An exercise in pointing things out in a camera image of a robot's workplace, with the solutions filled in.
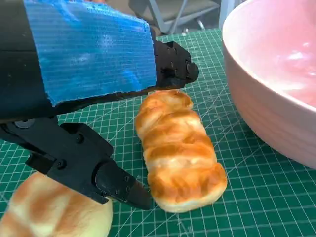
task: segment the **bread roll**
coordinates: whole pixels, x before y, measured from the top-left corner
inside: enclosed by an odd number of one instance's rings
[[[35,172],[14,192],[0,221],[1,237],[106,237],[112,201],[100,205]]]
[[[157,205],[181,213],[216,202],[227,187],[223,166],[188,95],[157,91],[140,106],[135,127]]]

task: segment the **robotic arm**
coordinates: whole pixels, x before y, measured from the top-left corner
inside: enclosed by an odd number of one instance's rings
[[[198,78],[190,54],[175,42],[156,41],[152,31],[155,86],[52,106],[23,1],[0,1],[0,22],[0,138],[30,152],[26,165],[100,204],[108,197],[149,209],[150,194],[111,158],[113,147],[86,124],[59,125],[57,115],[154,90],[182,88]]]

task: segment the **green cutting mat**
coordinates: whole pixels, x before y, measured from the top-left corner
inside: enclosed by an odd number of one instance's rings
[[[185,92],[195,103],[218,161],[229,183],[213,206],[185,214],[165,213],[157,206],[141,211],[115,204],[111,237],[298,237],[316,236],[316,170],[280,155],[253,134],[240,118],[224,73],[221,31],[159,38],[176,41],[200,69]],[[138,180],[147,170],[133,120],[144,98],[90,106],[60,116],[61,122],[85,122],[115,148],[114,159]],[[12,192],[31,170],[28,153],[16,145],[0,147],[0,216]]]

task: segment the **blue tape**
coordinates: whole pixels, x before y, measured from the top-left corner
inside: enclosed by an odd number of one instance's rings
[[[155,86],[153,40],[145,21],[81,0],[24,5],[53,106]]]

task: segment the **braided bread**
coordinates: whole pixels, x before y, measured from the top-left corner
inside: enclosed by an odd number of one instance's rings
[[[140,106],[135,118],[157,205],[181,213],[213,204],[227,187],[223,166],[188,95],[157,91]]]

